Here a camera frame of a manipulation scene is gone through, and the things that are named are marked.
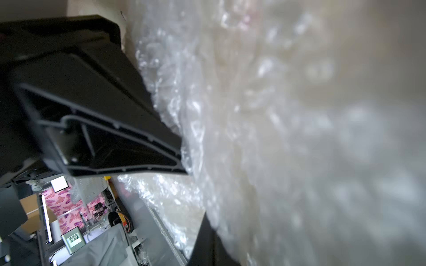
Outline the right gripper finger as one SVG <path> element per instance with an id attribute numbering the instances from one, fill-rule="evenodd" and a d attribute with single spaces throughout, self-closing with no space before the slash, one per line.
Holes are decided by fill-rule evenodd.
<path id="1" fill-rule="evenodd" d="M 188 266 L 218 266 L 216 233 L 204 215 Z"/>

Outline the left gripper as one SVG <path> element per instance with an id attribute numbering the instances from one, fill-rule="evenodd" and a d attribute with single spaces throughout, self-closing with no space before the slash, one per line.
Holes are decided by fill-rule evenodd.
<path id="1" fill-rule="evenodd" d="M 1 185 L 19 176 L 184 174 L 181 138 L 155 111 L 100 16 L 1 23 Z"/>

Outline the bubble wrap pile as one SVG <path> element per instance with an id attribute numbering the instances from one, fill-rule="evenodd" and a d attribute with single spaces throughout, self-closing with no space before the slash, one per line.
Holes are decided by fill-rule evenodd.
<path id="1" fill-rule="evenodd" d="M 162 121 L 230 256 L 426 263 L 424 1 L 128 1 Z"/>

